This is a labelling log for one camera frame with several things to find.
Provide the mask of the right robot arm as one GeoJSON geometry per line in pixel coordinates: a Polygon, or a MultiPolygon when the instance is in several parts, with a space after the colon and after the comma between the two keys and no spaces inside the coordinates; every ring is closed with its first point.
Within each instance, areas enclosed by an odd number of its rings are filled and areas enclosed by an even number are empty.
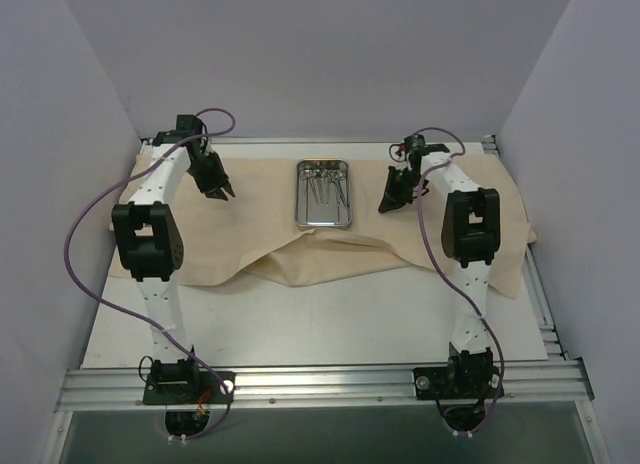
{"type": "Polygon", "coordinates": [[[491,265],[501,245],[500,195],[469,177],[454,163],[466,153],[443,144],[429,144],[421,130],[390,146],[394,164],[388,168],[378,212],[381,214],[415,203],[423,210],[422,198],[431,190],[445,199],[441,247],[453,264],[446,276],[437,263],[426,221],[419,226],[429,260],[453,291],[456,306],[449,344],[449,367],[444,384],[455,396],[469,395],[480,384],[473,364],[493,366],[494,333],[487,328],[486,299],[491,265]]]}

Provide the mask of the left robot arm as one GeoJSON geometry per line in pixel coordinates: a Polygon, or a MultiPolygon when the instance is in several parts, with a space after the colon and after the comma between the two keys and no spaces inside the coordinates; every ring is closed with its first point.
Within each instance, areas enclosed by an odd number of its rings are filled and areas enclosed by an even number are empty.
{"type": "Polygon", "coordinates": [[[165,386],[179,403],[200,395],[202,379],[194,349],[184,347],[177,272],[185,248],[170,204],[185,175],[208,199],[227,201],[235,195],[221,158],[208,149],[211,135],[202,114],[181,114],[174,129],[156,135],[149,166],[131,178],[136,189],[111,212],[121,265],[138,285],[152,328],[154,356],[147,385],[165,386]]]}

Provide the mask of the beige cloth wrap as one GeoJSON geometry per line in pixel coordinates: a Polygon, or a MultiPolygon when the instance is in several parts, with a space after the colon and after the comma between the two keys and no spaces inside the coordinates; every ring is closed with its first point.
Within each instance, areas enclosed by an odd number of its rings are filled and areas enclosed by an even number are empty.
{"type": "MultiPolygon", "coordinates": [[[[378,213],[387,175],[382,161],[349,162],[352,223],[348,229],[301,229],[294,221],[296,161],[222,160],[235,199],[207,199],[185,175],[170,204],[185,246],[180,284],[217,286],[246,272],[302,287],[407,266],[433,270],[415,205],[378,213]]],[[[466,155],[454,163],[478,184],[500,194],[501,246],[489,284],[515,298],[525,248],[537,239],[519,190],[493,155],[466,155]]],[[[450,273],[452,262],[440,243],[444,202],[431,190],[423,198],[423,212],[436,259],[450,273]]]]}

